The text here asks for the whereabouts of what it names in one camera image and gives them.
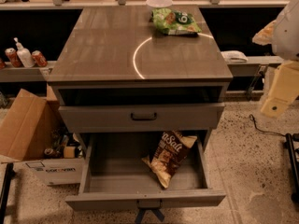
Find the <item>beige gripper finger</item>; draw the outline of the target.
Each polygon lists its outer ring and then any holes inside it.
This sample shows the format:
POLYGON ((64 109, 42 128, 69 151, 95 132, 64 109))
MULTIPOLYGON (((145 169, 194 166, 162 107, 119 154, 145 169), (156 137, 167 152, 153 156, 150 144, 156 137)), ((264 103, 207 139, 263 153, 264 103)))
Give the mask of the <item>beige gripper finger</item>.
POLYGON ((269 118, 277 118, 299 96, 299 62, 284 61, 274 72, 273 82, 261 112, 269 118))
POLYGON ((254 35, 252 42, 261 46, 271 44, 275 24, 276 21, 269 22, 262 30, 254 35))

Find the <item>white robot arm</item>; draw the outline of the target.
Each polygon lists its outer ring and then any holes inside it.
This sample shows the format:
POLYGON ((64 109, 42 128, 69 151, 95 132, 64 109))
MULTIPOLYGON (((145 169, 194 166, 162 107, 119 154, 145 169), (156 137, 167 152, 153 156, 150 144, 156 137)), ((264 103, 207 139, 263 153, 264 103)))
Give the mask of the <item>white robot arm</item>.
POLYGON ((252 42, 270 44, 273 53, 283 59, 261 108, 267 117, 277 118, 299 96, 299 0, 291 0, 252 42))

